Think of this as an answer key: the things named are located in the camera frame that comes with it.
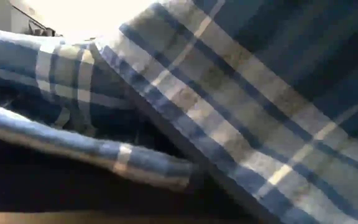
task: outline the blue plaid blanket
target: blue plaid blanket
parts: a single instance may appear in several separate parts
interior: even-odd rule
[[[197,165],[137,144],[153,133],[139,131],[142,114],[93,45],[0,31],[0,139],[158,187],[196,187]]]

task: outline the blanket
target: blanket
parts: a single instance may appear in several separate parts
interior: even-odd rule
[[[1,83],[55,103],[79,133],[150,121],[194,163],[128,163],[150,151],[2,113],[0,138],[114,151],[158,185],[205,170],[269,223],[358,223],[358,1],[158,1],[92,42],[28,38],[0,32]]]

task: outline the dark surface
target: dark surface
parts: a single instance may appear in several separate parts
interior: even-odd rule
[[[193,194],[173,193],[88,164],[0,142],[0,212],[63,210],[249,218],[210,180]]]

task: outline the bedsheet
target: bedsheet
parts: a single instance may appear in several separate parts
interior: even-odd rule
[[[65,152],[84,139],[127,161],[127,147],[51,126],[64,117],[92,136],[150,120],[194,162],[153,160],[184,177],[176,186],[206,170],[268,223],[358,223],[358,1],[156,1],[91,42],[29,38],[0,32],[0,83],[58,115],[45,126],[0,113],[12,135],[47,128],[71,140]]]
[[[358,223],[358,1],[158,1],[98,49],[246,209]]]

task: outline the plaid fabric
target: plaid fabric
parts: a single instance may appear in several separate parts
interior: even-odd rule
[[[69,44],[59,37],[0,31],[0,102],[9,102],[6,109],[0,107],[0,139],[150,185],[195,187],[203,176],[198,166],[128,144],[143,135],[138,131],[142,116],[123,97],[118,78],[92,42]],[[12,91],[3,92],[6,88]],[[127,143],[62,128],[90,136],[102,132]]]
[[[162,1],[96,41],[129,99],[245,208],[358,223],[358,1]]]

